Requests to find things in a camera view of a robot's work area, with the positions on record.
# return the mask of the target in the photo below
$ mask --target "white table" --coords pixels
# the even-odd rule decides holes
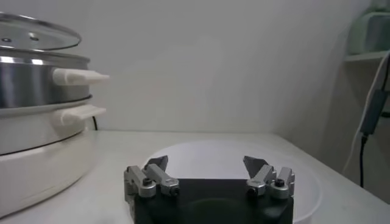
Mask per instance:
[[[74,185],[58,195],[0,220],[23,223],[133,223],[124,201],[123,171],[142,163],[154,152],[170,145],[203,139],[249,141],[283,152],[310,166],[322,180],[324,197],[313,223],[390,223],[390,206],[275,135],[150,133],[91,131],[96,164]]]

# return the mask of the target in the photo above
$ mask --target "white bowl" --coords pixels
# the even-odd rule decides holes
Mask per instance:
[[[165,155],[168,155],[166,173],[175,178],[249,179],[244,156],[265,159],[277,171],[292,168],[296,174],[296,224],[311,223],[311,216],[322,200],[321,185],[309,167],[261,145],[236,141],[189,142],[160,150],[150,158]]]

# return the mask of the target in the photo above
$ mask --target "pot handle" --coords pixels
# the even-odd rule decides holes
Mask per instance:
[[[105,108],[99,108],[90,104],[57,110],[53,113],[52,120],[55,125],[66,126],[83,121],[89,117],[102,114]]]
[[[53,71],[53,81],[60,86],[90,85],[109,78],[91,70],[56,68]]]

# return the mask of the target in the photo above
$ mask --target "stainless steel pot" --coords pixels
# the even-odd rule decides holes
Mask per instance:
[[[85,100],[89,84],[108,78],[88,58],[48,52],[81,42],[68,28],[0,12],[0,30],[0,109]]]
[[[89,86],[58,85],[57,68],[87,70],[88,58],[0,48],[0,108],[32,107],[84,100]]]

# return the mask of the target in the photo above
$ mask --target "black cable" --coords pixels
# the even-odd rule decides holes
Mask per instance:
[[[368,135],[363,134],[361,137],[361,144],[360,144],[360,157],[359,157],[359,165],[360,165],[360,187],[364,188],[364,164],[363,164],[363,158],[364,158],[364,146],[366,145],[368,140]]]
[[[390,64],[390,58],[388,57],[388,60],[387,60],[387,65],[386,65],[386,74],[385,74],[385,79],[383,81],[383,84],[382,84],[382,88],[381,90],[384,91],[386,89],[386,84],[388,82],[388,77],[389,77],[389,64]]]
[[[95,130],[96,130],[96,131],[99,130],[99,129],[98,129],[98,122],[96,121],[96,117],[93,116],[93,117],[92,117],[92,120],[93,120],[93,126],[95,127]]]

